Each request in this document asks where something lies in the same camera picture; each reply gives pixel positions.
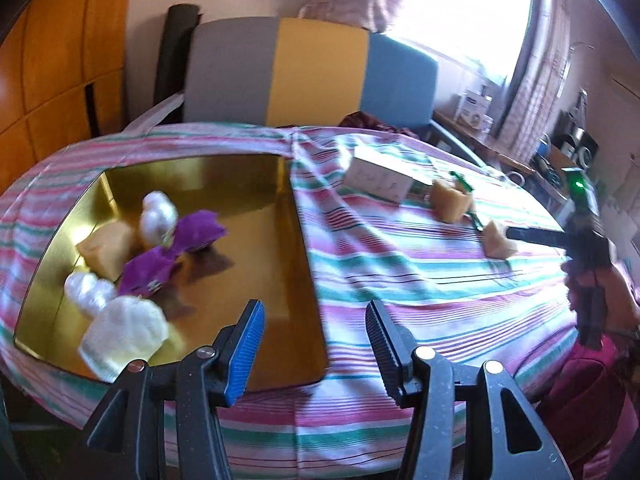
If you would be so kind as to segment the person's right hand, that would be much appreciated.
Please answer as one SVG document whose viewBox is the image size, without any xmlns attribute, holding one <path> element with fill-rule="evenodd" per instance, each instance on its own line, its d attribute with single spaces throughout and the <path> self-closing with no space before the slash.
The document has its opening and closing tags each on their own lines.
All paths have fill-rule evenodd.
<svg viewBox="0 0 640 480">
<path fill-rule="evenodd" d="M 602 286 L 608 313 L 605 327 L 609 333 L 621 334 L 634 332 L 639 327 L 639 306 L 623 274 L 616 266 L 597 268 L 584 273 L 578 272 L 573 261 L 564 262 L 561 266 L 565 273 L 565 285 L 570 310 L 576 311 L 579 306 L 579 292 L 582 288 Z"/>
</svg>

